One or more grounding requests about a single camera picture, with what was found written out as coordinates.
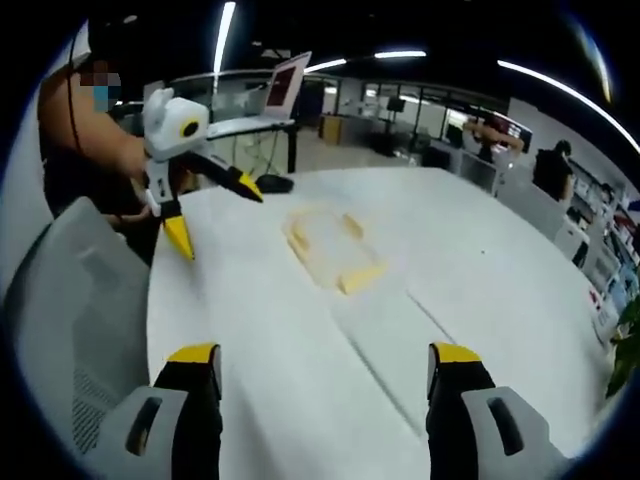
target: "black shirt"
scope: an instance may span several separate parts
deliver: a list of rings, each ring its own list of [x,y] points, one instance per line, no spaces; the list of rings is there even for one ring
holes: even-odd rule
[[[553,150],[540,150],[536,156],[533,170],[533,183],[544,190],[554,200],[561,200],[567,185],[567,178],[572,174],[571,167],[565,159]]]

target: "white table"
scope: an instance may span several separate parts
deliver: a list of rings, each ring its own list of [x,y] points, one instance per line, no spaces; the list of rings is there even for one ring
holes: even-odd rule
[[[448,339],[544,415],[565,455],[582,448],[610,365],[590,284],[551,242],[441,170],[295,177],[262,205],[222,189],[183,197],[193,263],[158,239],[151,378],[185,344],[222,345],[222,478],[428,478],[423,360]],[[319,203],[354,214],[388,260],[368,291],[318,289],[287,246],[286,215]]]

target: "computer mouse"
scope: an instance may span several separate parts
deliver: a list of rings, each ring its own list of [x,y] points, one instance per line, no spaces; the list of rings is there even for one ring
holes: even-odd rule
[[[256,185],[262,193],[289,193],[293,190],[293,180],[271,173],[259,176]]]

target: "laptop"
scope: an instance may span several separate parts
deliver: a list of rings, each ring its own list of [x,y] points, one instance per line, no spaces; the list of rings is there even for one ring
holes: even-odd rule
[[[292,125],[291,111],[296,101],[304,69],[311,52],[306,52],[278,65],[273,71],[262,113],[254,117],[232,118],[209,125],[207,140],[277,130]]]

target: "laptop screen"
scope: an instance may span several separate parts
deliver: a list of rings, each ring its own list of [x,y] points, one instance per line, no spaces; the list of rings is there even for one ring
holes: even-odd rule
[[[268,107],[280,107],[284,104],[295,71],[296,66],[294,65],[275,75],[273,85],[271,85],[271,91],[269,92],[269,98],[267,98]]]

